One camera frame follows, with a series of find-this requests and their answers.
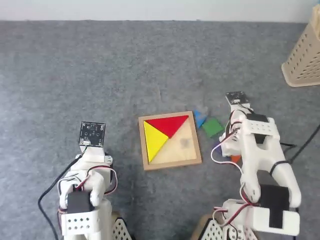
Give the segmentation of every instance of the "red triangle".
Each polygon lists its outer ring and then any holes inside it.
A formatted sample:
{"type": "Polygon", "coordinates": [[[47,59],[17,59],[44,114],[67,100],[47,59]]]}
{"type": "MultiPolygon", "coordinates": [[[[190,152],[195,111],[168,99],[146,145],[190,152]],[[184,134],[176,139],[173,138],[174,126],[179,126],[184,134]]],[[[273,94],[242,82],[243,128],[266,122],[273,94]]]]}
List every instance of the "red triangle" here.
{"type": "Polygon", "coordinates": [[[146,120],[146,122],[171,138],[188,117],[189,115],[171,116],[165,118],[149,119],[146,120]]]}

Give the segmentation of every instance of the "perforated bracket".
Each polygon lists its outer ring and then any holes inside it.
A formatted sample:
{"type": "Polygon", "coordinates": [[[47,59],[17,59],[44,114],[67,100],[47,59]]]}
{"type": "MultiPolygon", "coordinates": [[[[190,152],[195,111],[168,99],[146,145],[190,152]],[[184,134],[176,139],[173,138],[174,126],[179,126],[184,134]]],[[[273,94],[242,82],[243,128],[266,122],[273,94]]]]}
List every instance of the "perforated bracket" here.
{"type": "Polygon", "coordinates": [[[232,227],[228,225],[223,228],[223,240],[258,240],[255,233],[248,227],[244,228],[242,225],[232,227]]]}
{"type": "Polygon", "coordinates": [[[215,220],[210,220],[201,240],[258,240],[255,233],[243,225],[227,225],[221,228],[215,220]]]}
{"type": "Polygon", "coordinates": [[[245,135],[261,134],[273,136],[275,139],[280,140],[280,135],[275,124],[275,120],[271,117],[268,117],[268,121],[269,122],[244,119],[242,121],[241,130],[245,135]]]}
{"type": "Polygon", "coordinates": [[[125,221],[122,218],[118,218],[113,225],[113,240],[132,240],[125,221]]]}
{"type": "Polygon", "coordinates": [[[61,215],[62,235],[92,234],[100,231],[99,210],[61,215]]]}

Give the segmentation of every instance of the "yellow triangle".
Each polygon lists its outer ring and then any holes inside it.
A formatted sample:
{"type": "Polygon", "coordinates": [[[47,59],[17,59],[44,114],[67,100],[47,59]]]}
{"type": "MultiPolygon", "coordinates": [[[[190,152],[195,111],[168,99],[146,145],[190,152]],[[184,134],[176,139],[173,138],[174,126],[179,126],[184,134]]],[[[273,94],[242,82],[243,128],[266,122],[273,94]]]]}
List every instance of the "yellow triangle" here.
{"type": "Polygon", "coordinates": [[[149,123],[145,121],[143,121],[143,125],[144,125],[146,149],[148,152],[148,161],[150,163],[152,159],[156,156],[160,148],[168,140],[168,136],[163,134],[158,129],[151,126],[149,123]]]}

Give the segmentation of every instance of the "circuit board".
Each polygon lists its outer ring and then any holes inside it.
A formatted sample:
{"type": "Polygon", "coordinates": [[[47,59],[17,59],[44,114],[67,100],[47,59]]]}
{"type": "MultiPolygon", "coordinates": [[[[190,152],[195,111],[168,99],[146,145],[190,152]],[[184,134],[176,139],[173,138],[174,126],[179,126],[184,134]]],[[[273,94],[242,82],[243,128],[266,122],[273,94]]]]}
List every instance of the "circuit board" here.
{"type": "Polygon", "coordinates": [[[225,94],[230,105],[248,104],[249,99],[244,91],[230,91],[225,94]]]}
{"type": "Polygon", "coordinates": [[[90,147],[103,147],[106,124],[99,122],[81,122],[79,145],[90,147]]]}

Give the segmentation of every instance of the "blue puzzle piece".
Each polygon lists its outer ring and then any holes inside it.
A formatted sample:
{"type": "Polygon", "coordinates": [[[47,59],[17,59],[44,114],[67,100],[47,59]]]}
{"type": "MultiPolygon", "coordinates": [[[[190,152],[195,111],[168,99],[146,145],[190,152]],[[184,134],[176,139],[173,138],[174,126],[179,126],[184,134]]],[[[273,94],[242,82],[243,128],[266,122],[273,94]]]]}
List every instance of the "blue puzzle piece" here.
{"type": "Polygon", "coordinates": [[[201,112],[195,110],[194,111],[194,116],[195,116],[195,124],[197,128],[200,128],[202,124],[204,124],[207,116],[202,114],[201,112]]]}

